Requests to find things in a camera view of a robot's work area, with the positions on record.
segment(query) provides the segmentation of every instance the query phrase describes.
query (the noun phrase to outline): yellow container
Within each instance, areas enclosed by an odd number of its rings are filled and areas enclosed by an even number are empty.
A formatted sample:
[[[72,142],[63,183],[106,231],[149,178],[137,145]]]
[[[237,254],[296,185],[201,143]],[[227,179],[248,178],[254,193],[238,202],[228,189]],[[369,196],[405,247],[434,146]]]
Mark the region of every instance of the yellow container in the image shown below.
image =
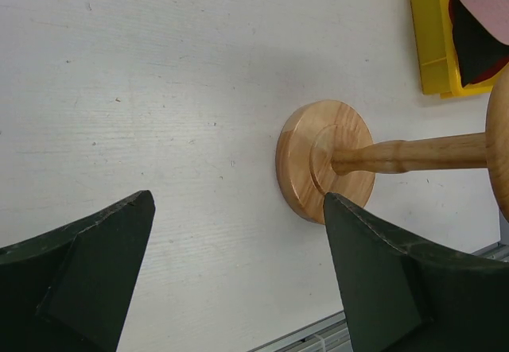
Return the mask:
[[[449,0],[410,0],[422,92],[442,98],[483,94],[492,90],[499,74],[481,83],[461,86],[460,68],[453,43]]]

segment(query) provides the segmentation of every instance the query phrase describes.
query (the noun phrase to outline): table surface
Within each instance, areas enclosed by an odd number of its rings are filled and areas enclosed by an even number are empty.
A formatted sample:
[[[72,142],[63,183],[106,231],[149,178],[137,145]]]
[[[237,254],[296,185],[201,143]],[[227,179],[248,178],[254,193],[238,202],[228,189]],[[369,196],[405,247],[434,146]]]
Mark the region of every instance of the table surface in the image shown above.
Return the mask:
[[[409,0],[0,0],[0,24],[0,246],[155,197],[121,352],[249,350],[342,309],[275,179],[299,106],[343,100],[376,141],[484,130],[486,96],[421,94]],[[499,239],[484,170],[377,176],[367,209]]]

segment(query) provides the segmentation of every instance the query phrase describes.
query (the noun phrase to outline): wooden pole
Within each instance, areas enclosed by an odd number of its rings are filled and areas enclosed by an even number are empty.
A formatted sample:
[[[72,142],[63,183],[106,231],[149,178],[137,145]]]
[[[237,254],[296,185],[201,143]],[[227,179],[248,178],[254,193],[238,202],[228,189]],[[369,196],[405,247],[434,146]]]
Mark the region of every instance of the wooden pole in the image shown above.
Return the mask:
[[[485,133],[385,141],[362,149],[336,150],[332,155],[332,169],[341,176],[354,171],[404,173],[486,167]]]

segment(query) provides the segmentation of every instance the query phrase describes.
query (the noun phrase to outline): wooden top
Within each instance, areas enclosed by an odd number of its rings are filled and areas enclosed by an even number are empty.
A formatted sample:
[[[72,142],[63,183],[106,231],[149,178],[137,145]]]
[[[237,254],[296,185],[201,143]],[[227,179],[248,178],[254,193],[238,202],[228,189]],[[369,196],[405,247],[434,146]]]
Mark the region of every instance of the wooden top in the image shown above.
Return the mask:
[[[493,87],[486,116],[486,158],[500,210],[509,219],[509,70]]]

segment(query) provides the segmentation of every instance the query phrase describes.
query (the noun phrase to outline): wooden stand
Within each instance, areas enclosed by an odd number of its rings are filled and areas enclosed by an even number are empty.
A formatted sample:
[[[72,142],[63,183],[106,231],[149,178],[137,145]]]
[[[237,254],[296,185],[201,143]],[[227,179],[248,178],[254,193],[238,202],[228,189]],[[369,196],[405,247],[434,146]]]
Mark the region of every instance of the wooden stand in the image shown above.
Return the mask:
[[[301,217],[319,223],[324,223],[325,193],[340,193],[363,207],[375,173],[460,168],[488,168],[497,202],[509,218],[509,69],[493,88],[485,133],[373,144],[354,109],[325,100],[293,113],[276,151],[286,201]]]

